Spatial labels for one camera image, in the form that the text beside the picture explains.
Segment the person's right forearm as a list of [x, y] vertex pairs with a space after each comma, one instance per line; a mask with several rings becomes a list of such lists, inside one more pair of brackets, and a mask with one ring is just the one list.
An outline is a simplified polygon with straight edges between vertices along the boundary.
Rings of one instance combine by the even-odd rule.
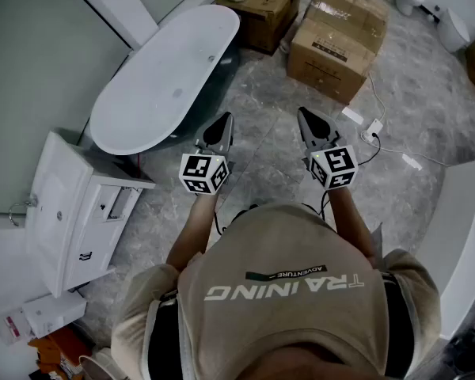
[[375, 266], [374, 241], [371, 232], [355, 206], [350, 191], [346, 187], [330, 190], [329, 202], [337, 233], [345, 241], [356, 247], [372, 266]]

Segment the white cabinet panel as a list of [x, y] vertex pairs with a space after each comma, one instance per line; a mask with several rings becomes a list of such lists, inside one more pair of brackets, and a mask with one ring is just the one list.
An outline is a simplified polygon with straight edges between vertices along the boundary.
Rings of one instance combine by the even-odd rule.
[[440, 336], [449, 340], [475, 299], [475, 161], [446, 169], [416, 258], [439, 290]]

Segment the white carton box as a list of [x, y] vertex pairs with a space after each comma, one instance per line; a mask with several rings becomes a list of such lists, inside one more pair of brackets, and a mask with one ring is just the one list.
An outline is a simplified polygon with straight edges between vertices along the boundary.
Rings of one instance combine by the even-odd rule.
[[87, 301], [78, 292], [63, 292], [58, 298], [46, 295], [22, 305], [23, 313], [35, 337], [47, 336], [81, 318]]

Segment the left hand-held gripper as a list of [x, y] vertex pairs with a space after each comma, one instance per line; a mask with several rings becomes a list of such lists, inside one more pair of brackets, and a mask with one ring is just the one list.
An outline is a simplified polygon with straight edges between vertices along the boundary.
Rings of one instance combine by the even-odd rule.
[[209, 121], [202, 138], [194, 142], [194, 153], [182, 154], [179, 179], [188, 192], [214, 195], [228, 181], [233, 171], [233, 162], [227, 159], [233, 136], [234, 117], [225, 112]]

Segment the white flat bar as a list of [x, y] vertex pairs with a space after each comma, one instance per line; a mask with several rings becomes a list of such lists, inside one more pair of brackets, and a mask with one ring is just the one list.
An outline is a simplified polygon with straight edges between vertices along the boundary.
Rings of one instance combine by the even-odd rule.
[[356, 124], [358, 125], [362, 125], [363, 124], [363, 117], [361, 117], [360, 114], [358, 114], [357, 112], [351, 110], [349, 107], [345, 107], [343, 110], [342, 110], [342, 113], [348, 117], [349, 119], [351, 119], [352, 121], [354, 121]]
[[421, 171], [421, 169], [423, 168], [422, 165], [419, 162], [417, 162], [414, 158], [411, 158], [407, 154], [402, 154], [401, 157], [402, 157], [402, 159], [405, 163], [407, 163], [408, 165], [410, 165], [414, 169]]

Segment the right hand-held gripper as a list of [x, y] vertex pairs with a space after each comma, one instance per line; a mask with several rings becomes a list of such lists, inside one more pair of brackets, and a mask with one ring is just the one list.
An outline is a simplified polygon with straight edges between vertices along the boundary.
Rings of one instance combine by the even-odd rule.
[[336, 123], [328, 116], [317, 115], [299, 107], [298, 126], [306, 144], [307, 170], [325, 190], [349, 186], [359, 170], [352, 145], [339, 145]]

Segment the person's beige shirt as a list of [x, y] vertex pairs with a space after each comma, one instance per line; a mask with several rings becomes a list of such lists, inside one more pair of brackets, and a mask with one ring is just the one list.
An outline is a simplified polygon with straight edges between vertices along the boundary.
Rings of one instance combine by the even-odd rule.
[[438, 289], [414, 256], [397, 249], [373, 267], [295, 203], [245, 212], [182, 271], [160, 264], [132, 279], [111, 342], [131, 380], [165, 363], [166, 342], [153, 328], [169, 292], [177, 323], [167, 336], [180, 341], [181, 370], [192, 380], [234, 380], [263, 354], [295, 344], [377, 375], [394, 351], [411, 355], [412, 371], [440, 333]]

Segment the white vanity with sink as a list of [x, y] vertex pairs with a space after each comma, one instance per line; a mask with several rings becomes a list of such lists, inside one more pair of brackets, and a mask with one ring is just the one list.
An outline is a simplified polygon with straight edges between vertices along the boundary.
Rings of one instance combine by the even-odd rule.
[[48, 290], [64, 291], [107, 275], [139, 196], [154, 188], [119, 158], [47, 135], [28, 200], [27, 247]]

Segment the taped brown cardboard box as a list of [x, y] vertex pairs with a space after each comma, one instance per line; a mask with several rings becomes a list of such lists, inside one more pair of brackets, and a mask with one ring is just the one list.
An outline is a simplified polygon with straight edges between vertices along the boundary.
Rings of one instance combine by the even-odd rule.
[[382, 46], [388, 14], [380, 0], [311, 0], [291, 42], [287, 75], [348, 105]]

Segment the white oval bathtub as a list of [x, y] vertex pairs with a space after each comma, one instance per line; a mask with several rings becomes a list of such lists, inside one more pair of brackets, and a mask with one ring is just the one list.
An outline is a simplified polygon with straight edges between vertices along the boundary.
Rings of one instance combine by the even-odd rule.
[[[130, 155], [158, 145], [186, 117], [238, 33], [240, 20], [219, 5], [189, 9], [161, 27], [104, 87], [89, 119], [103, 151]], [[213, 62], [207, 58], [215, 56]]]

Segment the orange packaging pile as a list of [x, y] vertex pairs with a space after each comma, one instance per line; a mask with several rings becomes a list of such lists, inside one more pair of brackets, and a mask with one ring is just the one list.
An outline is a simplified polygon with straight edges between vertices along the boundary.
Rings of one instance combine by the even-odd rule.
[[39, 380], [85, 380], [79, 358], [91, 355], [91, 348], [68, 327], [33, 338], [28, 346], [36, 349], [38, 370], [30, 375]]

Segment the person's left forearm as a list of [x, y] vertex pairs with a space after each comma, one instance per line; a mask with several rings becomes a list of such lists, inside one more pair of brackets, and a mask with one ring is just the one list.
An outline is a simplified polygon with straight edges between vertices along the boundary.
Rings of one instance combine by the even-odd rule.
[[195, 255], [205, 253], [211, 235], [217, 200], [217, 194], [202, 194], [196, 197], [187, 222], [166, 260], [166, 263], [178, 272], [182, 272]]

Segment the white box pink label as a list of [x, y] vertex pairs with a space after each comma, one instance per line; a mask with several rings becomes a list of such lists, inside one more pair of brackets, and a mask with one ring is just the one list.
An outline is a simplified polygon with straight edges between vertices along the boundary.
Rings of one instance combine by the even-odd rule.
[[22, 305], [0, 309], [0, 338], [6, 346], [17, 342], [28, 343], [35, 337]]

